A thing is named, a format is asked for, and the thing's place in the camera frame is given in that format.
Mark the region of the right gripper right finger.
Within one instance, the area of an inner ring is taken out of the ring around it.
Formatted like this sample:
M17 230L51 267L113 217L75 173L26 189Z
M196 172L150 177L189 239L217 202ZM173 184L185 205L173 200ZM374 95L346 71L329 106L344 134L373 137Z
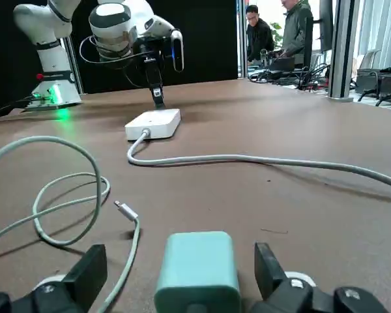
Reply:
M254 244L254 272L262 300L251 312L387 312L371 292L340 286L325 293L303 273L284 271L267 243Z

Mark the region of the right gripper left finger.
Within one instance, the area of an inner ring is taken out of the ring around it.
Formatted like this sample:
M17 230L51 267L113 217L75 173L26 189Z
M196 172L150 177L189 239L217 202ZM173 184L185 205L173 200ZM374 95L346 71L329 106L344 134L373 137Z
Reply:
M106 248L93 245L62 280L43 282L16 300L0 292L0 312L88 312L107 276Z

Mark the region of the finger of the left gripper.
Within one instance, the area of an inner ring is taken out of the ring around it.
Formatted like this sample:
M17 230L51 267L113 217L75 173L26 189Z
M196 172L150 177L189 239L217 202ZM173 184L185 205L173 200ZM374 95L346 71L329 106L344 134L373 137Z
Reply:
M162 77L157 60L153 58L144 60L144 68L155 108L164 110L166 106L164 104Z

